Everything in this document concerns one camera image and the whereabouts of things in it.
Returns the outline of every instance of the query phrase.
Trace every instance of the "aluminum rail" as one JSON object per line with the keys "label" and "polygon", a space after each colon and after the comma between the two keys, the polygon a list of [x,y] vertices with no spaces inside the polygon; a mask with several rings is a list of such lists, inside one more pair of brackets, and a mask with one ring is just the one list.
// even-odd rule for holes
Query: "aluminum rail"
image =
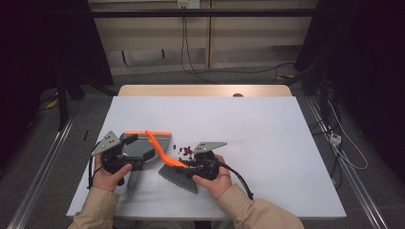
{"label": "aluminum rail", "polygon": [[79,108],[80,107],[76,107],[74,109],[72,116],[68,120],[67,124],[61,131],[57,132],[51,149],[49,150],[44,162],[42,163],[38,173],[36,174],[36,177],[33,180],[30,189],[28,190],[17,210],[15,211],[9,226],[7,227],[8,229],[21,229],[26,226],[33,207],[38,201],[39,195],[41,194],[48,176],[51,173],[52,167],[62,149],[63,143],[65,142],[66,137],[68,136],[69,131],[72,128],[75,116],[77,115]]}
{"label": "aluminum rail", "polygon": [[[308,103],[309,106],[317,119],[319,121],[319,125],[322,129],[322,131],[327,131],[329,128],[327,125],[322,121],[322,117],[319,114],[320,107],[316,101],[313,99],[308,98]],[[329,143],[329,137],[328,135],[325,135],[326,141]],[[338,154],[338,150],[336,146],[333,144],[329,143],[333,149],[333,153],[335,156]],[[340,152],[343,156],[347,157],[345,152],[342,150]],[[349,181],[349,184],[351,185],[355,195],[357,196],[360,205],[362,206],[364,213],[366,214],[367,218],[369,219],[370,223],[372,224],[374,229],[388,229],[389,226],[386,223],[385,219],[383,218],[380,210],[378,209],[378,206],[374,202],[372,196],[370,193],[367,191],[366,187],[364,186],[363,182],[361,181],[360,177],[358,174],[355,172],[352,166],[348,165],[346,161],[342,158],[339,157],[338,159],[339,164],[341,165],[342,171],[346,176],[346,179]]]}

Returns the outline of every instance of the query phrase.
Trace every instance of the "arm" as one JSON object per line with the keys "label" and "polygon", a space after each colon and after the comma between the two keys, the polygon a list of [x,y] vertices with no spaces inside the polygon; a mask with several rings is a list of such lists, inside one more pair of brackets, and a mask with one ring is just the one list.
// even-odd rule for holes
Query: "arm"
{"label": "arm", "polygon": [[[95,158],[95,171],[102,166],[101,155]],[[75,214],[69,228],[113,228],[113,215],[119,195],[115,194],[118,181],[132,169],[131,164],[122,167],[115,174],[99,169],[94,174],[91,188],[81,212]]]}
{"label": "arm", "polygon": [[[224,163],[222,156],[216,158]],[[283,208],[264,199],[251,200],[237,185],[232,185],[229,171],[220,167],[216,179],[193,176],[217,200],[219,207],[232,219],[236,228],[304,228],[300,219]]]}
{"label": "arm", "polygon": [[292,213],[264,199],[249,199],[236,184],[221,195],[217,204],[236,228],[304,228]]}

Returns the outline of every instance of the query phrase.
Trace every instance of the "hand brush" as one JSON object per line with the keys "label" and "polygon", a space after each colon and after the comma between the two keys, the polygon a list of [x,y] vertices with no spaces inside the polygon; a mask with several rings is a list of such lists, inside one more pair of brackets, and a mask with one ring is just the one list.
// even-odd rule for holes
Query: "hand brush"
{"label": "hand brush", "polygon": [[161,161],[164,163],[163,167],[161,167],[159,170],[159,174],[179,187],[191,193],[197,194],[199,191],[197,189],[196,182],[194,182],[191,177],[187,177],[184,173],[179,173],[176,171],[176,167],[189,168],[189,166],[175,160],[170,156],[167,156],[154,135],[149,131],[146,131],[145,133],[156,153],[159,154]]}

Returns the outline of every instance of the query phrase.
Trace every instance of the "white table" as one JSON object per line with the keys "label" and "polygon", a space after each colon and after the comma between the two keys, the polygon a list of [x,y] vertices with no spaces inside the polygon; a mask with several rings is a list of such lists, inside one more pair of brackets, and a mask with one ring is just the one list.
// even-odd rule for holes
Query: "white table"
{"label": "white table", "polygon": [[[295,97],[117,96],[98,140],[110,130],[117,135],[169,131],[166,153],[174,158],[179,155],[173,144],[194,148],[200,141],[226,141],[214,152],[244,177],[255,198],[268,199],[300,219],[346,216]],[[161,166],[159,160],[145,164],[133,195],[126,194],[125,185],[117,188],[117,218],[226,219],[205,189],[199,187],[195,195],[179,188],[158,174]],[[69,217],[87,196],[87,175],[86,169]]]}

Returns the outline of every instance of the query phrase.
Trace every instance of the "sleeve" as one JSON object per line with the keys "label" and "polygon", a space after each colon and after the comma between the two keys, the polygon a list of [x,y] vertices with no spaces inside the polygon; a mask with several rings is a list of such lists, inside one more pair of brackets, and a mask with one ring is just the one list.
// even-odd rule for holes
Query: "sleeve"
{"label": "sleeve", "polygon": [[239,228],[301,229],[300,219],[264,199],[249,199],[236,184],[218,199],[218,206]]}
{"label": "sleeve", "polygon": [[118,200],[118,194],[92,187],[81,212],[75,214],[69,228],[113,228],[113,215]]}

